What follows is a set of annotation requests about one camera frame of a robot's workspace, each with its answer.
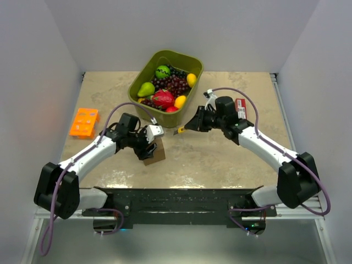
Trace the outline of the yellow utility knife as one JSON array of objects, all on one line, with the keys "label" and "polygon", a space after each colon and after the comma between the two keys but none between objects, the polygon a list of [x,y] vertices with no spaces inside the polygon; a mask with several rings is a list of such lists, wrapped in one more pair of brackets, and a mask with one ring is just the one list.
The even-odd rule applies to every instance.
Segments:
[{"label": "yellow utility knife", "polygon": [[182,126],[178,129],[176,129],[174,132],[173,132],[173,135],[178,135],[178,134],[181,134],[185,131],[185,128]]}]

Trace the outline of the dark black grape bunch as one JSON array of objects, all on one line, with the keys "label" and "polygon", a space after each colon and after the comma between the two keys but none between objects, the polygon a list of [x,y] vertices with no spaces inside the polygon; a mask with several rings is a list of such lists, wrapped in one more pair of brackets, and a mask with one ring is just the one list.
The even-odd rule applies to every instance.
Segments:
[{"label": "dark black grape bunch", "polygon": [[170,64],[166,64],[166,67],[170,70],[171,75],[175,75],[176,77],[184,79],[187,77],[187,72],[183,70],[177,69]]}]

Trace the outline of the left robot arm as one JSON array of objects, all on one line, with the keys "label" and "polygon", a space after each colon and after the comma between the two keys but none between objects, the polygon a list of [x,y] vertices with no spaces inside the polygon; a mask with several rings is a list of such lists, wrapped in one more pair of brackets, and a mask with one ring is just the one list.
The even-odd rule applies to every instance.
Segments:
[{"label": "left robot arm", "polygon": [[155,118],[140,127],[140,119],[123,113],[120,120],[104,128],[89,146],[59,163],[47,163],[42,168],[34,195],[34,203],[53,216],[68,219],[77,210],[95,209],[100,215],[113,212],[114,202],[98,188],[81,189],[80,182],[104,160],[124,148],[131,148],[138,159],[153,157],[155,139],[163,136],[163,128]]}]

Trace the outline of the green pear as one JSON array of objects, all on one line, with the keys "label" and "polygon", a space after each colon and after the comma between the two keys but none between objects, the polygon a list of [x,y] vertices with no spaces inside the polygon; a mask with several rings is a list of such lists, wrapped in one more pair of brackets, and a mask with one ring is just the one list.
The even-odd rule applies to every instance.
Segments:
[{"label": "green pear", "polygon": [[139,91],[137,92],[138,97],[146,97],[153,95],[155,93],[155,86],[151,82],[145,82],[141,85]]}]

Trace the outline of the orange yellow mango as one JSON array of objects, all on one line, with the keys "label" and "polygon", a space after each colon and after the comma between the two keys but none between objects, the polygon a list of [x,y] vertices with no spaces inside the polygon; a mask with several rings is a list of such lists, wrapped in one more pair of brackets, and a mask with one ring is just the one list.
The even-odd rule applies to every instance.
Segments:
[{"label": "orange yellow mango", "polygon": [[181,109],[186,102],[187,97],[185,95],[178,96],[174,101],[174,107]]}]

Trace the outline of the brown cardboard express box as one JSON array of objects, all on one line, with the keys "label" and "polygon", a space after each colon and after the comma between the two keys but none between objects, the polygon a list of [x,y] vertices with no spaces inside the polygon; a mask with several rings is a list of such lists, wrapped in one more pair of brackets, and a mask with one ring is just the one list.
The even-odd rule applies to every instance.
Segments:
[{"label": "brown cardboard express box", "polygon": [[145,166],[160,162],[166,159],[166,154],[163,146],[163,141],[161,138],[155,139],[153,143],[156,144],[156,149],[153,152],[153,157],[143,160]]}]

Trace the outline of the red dragon fruit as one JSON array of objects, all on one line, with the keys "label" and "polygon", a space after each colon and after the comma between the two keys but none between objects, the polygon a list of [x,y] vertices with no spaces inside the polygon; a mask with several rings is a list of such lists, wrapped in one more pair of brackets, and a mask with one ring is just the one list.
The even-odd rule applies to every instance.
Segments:
[{"label": "red dragon fruit", "polygon": [[168,107],[174,106],[174,96],[165,89],[158,90],[152,96],[152,102],[156,105],[159,109],[166,109]]}]

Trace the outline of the yellow lemon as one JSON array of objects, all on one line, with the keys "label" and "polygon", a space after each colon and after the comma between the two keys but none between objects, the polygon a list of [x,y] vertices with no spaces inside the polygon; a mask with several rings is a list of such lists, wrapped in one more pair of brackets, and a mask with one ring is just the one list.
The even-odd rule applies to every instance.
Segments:
[{"label": "yellow lemon", "polygon": [[186,81],[188,83],[188,86],[192,88],[197,82],[197,76],[193,73],[189,73],[186,77]]}]

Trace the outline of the purple grape bunch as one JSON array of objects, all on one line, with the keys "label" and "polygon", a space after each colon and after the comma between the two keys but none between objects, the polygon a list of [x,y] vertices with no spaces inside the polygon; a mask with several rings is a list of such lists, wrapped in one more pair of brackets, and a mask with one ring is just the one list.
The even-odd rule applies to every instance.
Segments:
[{"label": "purple grape bunch", "polygon": [[[155,93],[160,89],[165,89],[165,90],[168,90],[174,96],[174,99],[176,99],[178,96],[181,96],[181,95],[186,96],[191,90],[191,88],[188,86],[186,79],[179,78],[176,76],[171,76],[164,79],[155,78],[154,80],[149,82],[154,84]],[[137,96],[137,101],[138,103],[142,103],[152,108],[159,109],[155,104],[153,104],[152,96],[153,95],[146,96],[146,97]]]}]

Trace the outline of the green striped ball fruit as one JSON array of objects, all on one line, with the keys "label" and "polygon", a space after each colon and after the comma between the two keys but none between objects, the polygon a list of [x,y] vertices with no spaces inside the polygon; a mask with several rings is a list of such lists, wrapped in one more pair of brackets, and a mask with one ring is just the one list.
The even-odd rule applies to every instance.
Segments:
[{"label": "green striped ball fruit", "polygon": [[166,65],[160,65],[155,70],[155,76],[157,79],[164,79],[170,77],[171,70]]}]

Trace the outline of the red apple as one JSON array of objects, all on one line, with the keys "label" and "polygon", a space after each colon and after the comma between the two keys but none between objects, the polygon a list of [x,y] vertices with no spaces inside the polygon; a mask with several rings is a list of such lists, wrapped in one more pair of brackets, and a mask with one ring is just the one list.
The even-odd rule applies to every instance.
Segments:
[{"label": "red apple", "polygon": [[165,112],[166,113],[173,113],[173,112],[176,112],[176,111],[178,111],[179,110],[179,108],[177,108],[177,107],[175,107],[175,106],[170,106],[170,107],[168,107],[166,110],[165,110]]}]

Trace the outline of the olive green plastic basin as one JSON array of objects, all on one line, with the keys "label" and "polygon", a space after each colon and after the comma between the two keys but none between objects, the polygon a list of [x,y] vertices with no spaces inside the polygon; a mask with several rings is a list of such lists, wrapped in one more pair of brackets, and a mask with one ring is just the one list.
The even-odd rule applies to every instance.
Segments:
[{"label": "olive green plastic basin", "polygon": [[178,127],[196,93],[203,63],[171,50],[153,55],[128,90],[140,118],[154,116],[164,128]]}]

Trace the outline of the orange plastic box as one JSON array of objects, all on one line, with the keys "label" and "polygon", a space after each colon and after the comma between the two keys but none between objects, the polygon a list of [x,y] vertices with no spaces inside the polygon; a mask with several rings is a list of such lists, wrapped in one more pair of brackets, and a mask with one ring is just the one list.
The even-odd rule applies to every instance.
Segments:
[{"label": "orange plastic box", "polygon": [[94,108],[79,108],[73,119],[69,136],[77,139],[93,139],[100,122],[100,114]]}]

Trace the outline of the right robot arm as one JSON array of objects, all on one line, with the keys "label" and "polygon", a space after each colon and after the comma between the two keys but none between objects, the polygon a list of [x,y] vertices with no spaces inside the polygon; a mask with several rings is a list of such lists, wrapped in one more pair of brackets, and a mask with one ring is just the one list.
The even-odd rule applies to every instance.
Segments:
[{"label": "right robot arm", "polygon": [[238,146],[248,149],[265,161],[278,174],[276,185],[262,186],[249,195],[245,210],[258,216],[265,206],[285,204],[296,208],[321,190],[314,158],[307,152],[297,154],[274,142],[267,136],[259,136],[254,124],[238,117],[236,104],[229,96],[222,96],[213,104],[199,106],[194,117],[184,128],[198,132],[219,129]]}]

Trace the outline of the red rectangular carton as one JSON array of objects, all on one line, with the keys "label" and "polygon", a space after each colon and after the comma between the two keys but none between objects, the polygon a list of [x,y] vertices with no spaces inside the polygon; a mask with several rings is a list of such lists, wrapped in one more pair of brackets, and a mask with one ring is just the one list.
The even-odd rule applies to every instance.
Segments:
[{"label": "red rectangular carton", "polygon": [[246,101],[244,98],[236,98],[235,99],[236,111],[238,113],[238,118],[246,119],[247,111],[246,111]]}]

